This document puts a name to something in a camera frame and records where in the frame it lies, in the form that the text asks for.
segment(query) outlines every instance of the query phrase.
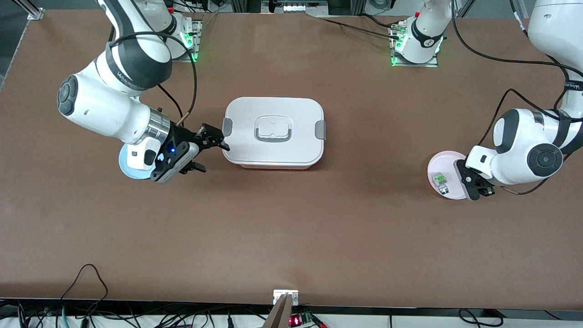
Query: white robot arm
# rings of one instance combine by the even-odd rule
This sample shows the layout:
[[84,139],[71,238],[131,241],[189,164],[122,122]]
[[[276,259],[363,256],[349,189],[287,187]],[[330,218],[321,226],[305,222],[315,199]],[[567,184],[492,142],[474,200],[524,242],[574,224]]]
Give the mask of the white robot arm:
[[[174,36],[181,40],[192,28],[192,18],[185,17],[178,12],[172,14],[166,8],[163,0],[135,0],[135,3],[150,25],[152,30]],[[166,46],[170,50],[172,59],[176,60],[185,54],[184,47],[173,39],[166,39]]]
[[[543,53],[581,71],[581,17],[581,1],[537,0],[528,27],[529,38]],[[564,154],[583,145],[583,77],[573,71],[568,71],[568,77],[558,113],[509,110],[494,126],[496,149],[474,146],[466,160],[456,163],[467,198],[489,196],[493,194],[492,186],[546,179],[561,168]]]
[[418,17],[405,20],[405,35],[395,47],[404,59],[422,64],[431,60],[443,41],[443,32],[451,20],[451,0],[424,0]]
[[[149,22],[157,21],[154,15],[146,20],[134,1],[97,0],[97,3],[114,26],[116,39],[135,32],[153,32]],[[151,11],[146,12],[154,12],[155,2],[149,6]],[[158,21],[176,24],[168,11],[166,14]],[[169,29],[164,34],[172,33]],[[150,179],[161,183],[178,172],[192,169],[204,172],[202,165],[191,162],[203,149],[219,146],[228,150],[219,129],[203,124],[198,133],[192,133],[139,101],[142,92],[170,77],[173,56],[166,43],[177,44],[150,34],[135,36],[116,46],[108,43],[105,51],[85,69],[66,78],[57,96],[57,106],[64,117],[126,143],[128,166],[137,170],[155,166]]]

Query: electrical connector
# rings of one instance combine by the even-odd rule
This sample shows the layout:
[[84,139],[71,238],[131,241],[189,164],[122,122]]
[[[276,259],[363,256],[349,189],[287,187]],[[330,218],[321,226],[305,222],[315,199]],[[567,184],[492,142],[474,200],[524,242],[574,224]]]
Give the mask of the electrical connector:
[[233,318],[231,318],[231,313],[227,312],[227,314],[227,328],[235,328],[235,325],[233,324]]
[[318,328],[328,328],[328,326],[322,322],[318,317],[316,317],[313,313],[310,313],[312,316],[312,321],[318,326]]

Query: container lid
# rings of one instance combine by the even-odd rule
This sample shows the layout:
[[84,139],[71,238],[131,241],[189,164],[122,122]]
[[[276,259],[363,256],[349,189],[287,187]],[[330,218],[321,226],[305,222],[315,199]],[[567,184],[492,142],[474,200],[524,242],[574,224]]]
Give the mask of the container lid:
[[324,152],[324,111],[304,98],[242,97],[227,107],[224,156],[239,165],[310,166]]

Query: brown table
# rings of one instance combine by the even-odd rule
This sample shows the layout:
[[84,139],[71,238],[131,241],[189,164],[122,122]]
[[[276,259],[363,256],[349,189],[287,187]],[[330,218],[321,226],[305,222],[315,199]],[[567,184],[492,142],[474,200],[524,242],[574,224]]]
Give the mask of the brown table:
[[[91,262],[112,299],[269,303],[293,288],[312,305],[583,309],[579,154],[523,197],[448,201],[426,178],[436,152],[471,149],[507,88],[551,106],[558,69],[485,60],[450,30],[439,68],[391,67],[381,37],[307,15],[219,15],[187,127],[221,126],[237,97],[312,98],[324,156],[301,172],[248,170],[213,149],[198,158],[207,173],[158,185],[120,172],[118,140],[57,112],[59,84],[103,50],[109,26],[100,11],[48,11],[0,94],[0,296],[59,297]],[[513,20],[459,26],[478,50],[545,59]],[[191,74],[176,64],[164,83],[183,106]],[[177,119],[159,90],[142,101]],[[101,294],[88,271],[70,296]]]

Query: white floor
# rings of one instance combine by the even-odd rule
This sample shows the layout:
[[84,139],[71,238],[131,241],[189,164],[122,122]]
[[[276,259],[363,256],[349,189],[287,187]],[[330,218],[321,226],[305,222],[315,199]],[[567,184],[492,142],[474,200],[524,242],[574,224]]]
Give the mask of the white floor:
[[[227,328],[226,315],[213,315],[215,328]],[[235,328],[260,328],[263,325],[263,320],[253,315],[233,315],[233,323]],[[318,315],[329,328],[389,328],[388,316],[374,316],[374,315]],[[153,328],[157,325],[162,316],[144,316],[139,317],[138,321],[141,328]],[[108,320],[99,316],[95,316],[95,328],[132,328],[130,324],[123,320]],[[197,316],[194,321],[193,328],[212,328],[210,321],[205,324],[204,316]],[[485,323],[497,323],[498,319],[481,319]],[[81,320],[74,317],[67,317],[67,322],[70,328],[80,328]],[[37,328],[38,320],[33,319],[29,327]],[[192,317],[185,320],[185,323],[192,323]],[[393,316],[393,328],[471,328],[476,327],[474,324],[468,324],[461,321],[457,317],[431,317],[431,316]],[[48,317],[43,320],[44,328],[55,327],[55,320],[53,317]],[[526,319],[506,319],[503,328],[582,328],[583,322],[580,321],[565,321],[565,320],[526,320]],[[0,328],[20,328],[17,318],[6,318],[0,320]],[[62,318],[59,317],[58,328],[65,328]]]

